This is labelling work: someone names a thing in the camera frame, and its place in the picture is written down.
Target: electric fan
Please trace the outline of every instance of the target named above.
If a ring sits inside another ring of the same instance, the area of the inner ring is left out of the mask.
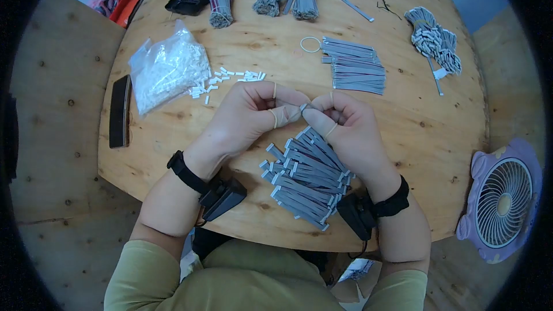
[[[457,238],[470,239],[487,263],[499,263],[528,239],[541,192],[540,164],[531,145],[517,138],[494,153],[476,152],[471,175]]]

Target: clear plastic bag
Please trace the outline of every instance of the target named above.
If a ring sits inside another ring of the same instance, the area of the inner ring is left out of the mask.
[[[181,20],[175,33],[152,45],[148,38],[129,60],[138,114],[144,117],[193,86],[204,87],[211,70],[206,50]]]

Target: wooden table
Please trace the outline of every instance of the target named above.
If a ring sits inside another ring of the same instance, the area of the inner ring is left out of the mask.
[[[340,0],[317,0],[320,17],[297,21],[291,15],[268,17],[252,11],[256,0],[234,0],[235,21],[214,29],[208,23],[209,8],[197,17],[179,16],[164,9],[169,0],[144,0],[115,58],[104,99],[99,137],[99,174],[143,200],[166,172],[166,163],[177,149],[196,138],[210,121],[234,83],[225,81],[204,98],[184,96],[145,119],[131,102],[131,143],[128,148],[108,147],[109,106],[112,84],[130,72],[129,57],[147,39],[161,41],[173,33],[175,20],[183,19],[199,43],[206,47],[214,69],[266,72],[273,80],[304,92],[310,98],[331,90],[329,65],[321,64],[321,52],[298,56],[306,36],[331,36],[371,45],[387,70],[383,96],[348,92],[370,103],[376,112],[388,155],[409,182],[425,211],[432,240],[453,235],[470,185],[469,166],[474,151],[487,147],[487,105],[473,44],[451,0],[386,0],[403,17],[406,10],[424,6],[438,23],[457,35],[457,55],[462,75],[441,81],[439,96],[429,65],[411,45],[411,25],[390,12],[377,9],[377,0],[350,0],[375,18],[369,23]],[[235,176],[247,187],[248,197],[206,228],[235,238],[293,249],[359,252],[362,242],[339,215],[328,219],[320,232],[275,204],[272,185],[261,179],[258,164],[271,156],[264,150],[274,142],[283,147],[306,126],[299,121],[259,139],[230,163]],[[367,250],[377,247],[373,239]]]

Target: wooden wall panel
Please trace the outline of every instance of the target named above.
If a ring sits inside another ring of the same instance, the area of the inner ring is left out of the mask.
[[[99,310],[140,202],[98,177],[100,111],[125,30],[77,0],[41,0],[14,61],[20,235],[66,310]]]
[[[514,137],[532,144],[543,166],[545,121],[537,68],[512,8],[473,35],[487,90],[490,151]],[[425,310],[483,310],[499,293],[520,250],[495,265],[485,263],[468,240],[432,243]]]
[[[488,94],[490,148],[528,141],[543,167],[545,117],[530,44],[511,7],[474,33]]]

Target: orange object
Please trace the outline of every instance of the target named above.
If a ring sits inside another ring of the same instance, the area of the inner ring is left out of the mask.
[[[130,14],[133,12],[139,0],[120,0],[109,19],[119,24],[123,28],[127,28]]]

